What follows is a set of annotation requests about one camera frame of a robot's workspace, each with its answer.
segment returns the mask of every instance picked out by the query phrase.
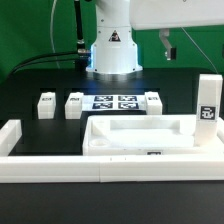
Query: white cube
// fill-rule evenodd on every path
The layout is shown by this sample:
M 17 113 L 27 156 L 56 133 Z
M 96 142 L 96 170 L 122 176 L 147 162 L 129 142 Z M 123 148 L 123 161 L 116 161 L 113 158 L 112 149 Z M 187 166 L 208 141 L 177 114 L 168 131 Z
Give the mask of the white cube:
M 146 113 L 148 115 L 162 114 L 163 105 L 157 92 L 146 92 L 145 102 L 146 102 Z
M 83 93 L 71 93 L 65 104 L 66 119 L 80 119 L 82 114 Z
M 55 93 L 42 93 L 37 108 L 39 119 L 53 119 L 56 108 Z

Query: white panel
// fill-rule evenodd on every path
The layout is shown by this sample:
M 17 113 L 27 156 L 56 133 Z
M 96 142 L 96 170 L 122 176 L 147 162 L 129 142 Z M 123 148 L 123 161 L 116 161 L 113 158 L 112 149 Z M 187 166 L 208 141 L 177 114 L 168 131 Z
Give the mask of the white panel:
M 99 182 L 99 158 L 2 157 L 0 182 Z
M 100 181 L 220 180 L 224 157 L 210 155 L 111 157 L 100 166 Z
M 224 24 L 223 0 L 130 0 L 137 30 Z

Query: black cable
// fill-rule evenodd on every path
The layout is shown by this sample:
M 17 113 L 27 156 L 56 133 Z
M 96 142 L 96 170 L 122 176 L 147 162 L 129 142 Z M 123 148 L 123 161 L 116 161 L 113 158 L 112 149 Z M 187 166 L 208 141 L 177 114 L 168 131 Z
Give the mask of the black cable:
M 66 59 L 57 59 L 57 60 L 47 60 L 47 61 L 36 61 L 36 62 L 29 62 L 26 64 L 21 64 L 21 65 L 17 65 L 16 67 L 14 67 L 14 69 L 9 73 L 8 77 L 11 77 L 16 71 L 18 71 L 19 69 L 26 67 L 26 66 L 30 66 L 30 65 L 36 65 L 36 64 L 43 64 L 43 63 L 50 63 L 50 62 L 65 62 L 65 61 L 74 61 L 74 58 L 66 58 Z
M 29 65 L 29 63 L 31 64 L 32 61 L 36 61 L 39 59 L 43 59 L 43 58 L 50 58 L 50 57 L 55 57 L 55 56 L 67 56 L 67 55 L 76 55 L 78 54 L 77 51 L 68 51 L 68 52 L 59 52 L 59 53 L 48 53 L 48 54 L 42 54 L 42 55 L 37 55 L 34 56 L 32 58 L 28 58 L 22 62 L 20 62 L 18 65 L 16 65 L 8 74 L 7 78 L 10 78 L 18 69 Z
M 81 15 L 81 5 L 80 0 L 74 0 L 75 16 L 76 16 L 76 32 L 77 32 L 77 49 L 85 48 L 85 42 L 83 39 L 82 30 L 82 15 Z
M 32 58 L 28 58 L 28 59 L 20 62 L 18 65 L 26 64 L 28 62 L 39 60 L 39 59 L 42 59 L 42 58 L 50 58 L 50 57 L 55 57 L 55 56 L 67 56 L 67 55 L 72 55 L 72 54 L 78 54 L 78 52 L 77 51 L 68 51 L 68 52 L 41 54 L 41 55 L 34 56 Z

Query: sticker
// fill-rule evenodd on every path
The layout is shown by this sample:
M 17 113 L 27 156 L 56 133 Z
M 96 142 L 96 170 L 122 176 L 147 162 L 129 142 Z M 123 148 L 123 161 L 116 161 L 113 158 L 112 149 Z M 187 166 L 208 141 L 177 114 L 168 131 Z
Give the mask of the sticker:
M 43 101 L 50 101 L 51 98 L 43 98 L 42 100 L 43 100 Z
M 79 101 L 80 98 L 70 98 L 70 101 Z
M 118 96 L 119 101 L 137 101 L 136 96 Z
M 114 30 L 114 32 L 113 32 L 113 34 L 111 35 L 109 41 L 110 41 L 110 42 L 121 42 L 120 37 L 118 36 L 116 30 Z
M 151 152 L 147 152 L 147 155 L 158 156 L 158 155 L 162 155 L 162 152 L 160 152 L 160 151 L 151 151 Z
M 137 103 L 118 103 L 119 109 L 128 109 L 128 110 L 138 110 L 138 104 Z
M 95 96 L 94 101 L 113 101 L 113 96 Z
M 201 106 L 200 119 L 214 121 L 216 115 L 216 107 Z
M 149 100 L 159 100 L 158 97 L 149 97 L 148 99 L 149 99 Z
M 113 108 L 113 103 L 94 103 L 93 108 L 94 110 L 106 110 Z

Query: cable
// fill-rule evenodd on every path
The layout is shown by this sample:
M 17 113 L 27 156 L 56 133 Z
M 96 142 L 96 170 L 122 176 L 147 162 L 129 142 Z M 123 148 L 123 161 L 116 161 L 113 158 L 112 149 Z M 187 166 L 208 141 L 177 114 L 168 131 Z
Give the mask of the cable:
M 56 57 L 56 56 L 68 56 L 68 55 L 76 55 L 78 54 L 77 51 L 68 51 L 68 52 L 59 52 L 59 53 L 50 53 L 50 54 L 42 54 L 42 55 L 38 55 L 29 59 L 26 59 L 24 61 L 22 61 L 21 63 L 19 63 L 17 66 L 15 66 L 10 73 L 8 74 L 7 78 L 10 78 L 17 70 L 18 68 L 24 67 L 26 65 L 29 65 L 31 63 L 35 64 L 33 61 L 39 60 L 39 59 L 43 59 L 43 58 L 49 58 L 49 57 Z
M 16 66 L 12 71 L 11 71 L 11 75 L 12 76 L 16 71 L 18 71 L 19 69 L 26 67 L 26 66 L 30 66 L 30 65 L 36 65 L 36 64 L 43 64 L 43 63 L 50 63 L 50 62 L 57 62 L 57 61 L 61 61 L 61 62 L 65 62 L 65 61 L 74 61 L 74 58 L 66 58 L 66 59 L 57 59 L 57 60 L 46 60 L 46 61 L 36 61 L 36 62 L 30 62 L 27 64 L 21 64 Z
M 211 61 L 211 59 L 204 53 L 204 51 L 198 46 L 198 44 L 194 41 L 194 39 L 190 36 L 190 34 L 183 28 L 181 27 L 181 29 L 183 30 L 183 32 L 187 35 L 187 37 L 192 41 L 192 43 L 194 44 L 194 46 L 201 52 L 201 54 L 208 60 L 208 62 L 212 65 L 213 69 L 215 70 L 215 72 L 217 74 L 219 74 L 216 66 L 213 64 L 213 62 Z
M 55 8 L 57 5 L 57 0 L 54 0 L 52 9 L 51 9 L 51 22 L 50 22 L 50 39 L 51 39 L 51 48 L 53 53 L 55 53 L 55 45 L 54 45 L 54 13 L 55 13 Z M 58 60 L 56 61 L 57 67 L 60 68 L 60 65 L 58 63 Z
M 77 33 L 77 49 L 85 48 L 82 30 L 82 15 L 80 0 L 74 0 L 75 16 L 76 16 L 76 33 Z
M 28 58 L 28 59 L 20 62 L 18 65 L 26 64 L 26 63 L 29 63 L 31 61 L 39 60 L 39 59 L 42 59 L 42 58 L 49 58 L 49 57 L 56 57 L 56 56 L 66 56 L 66 55 L 72 55 L 72 54 L 78 54 L 78 51 L 67 51 L 67 52 L 41 54 L 41 55 L 37 55 L 37 56 L 31 57 L 31 58 Z

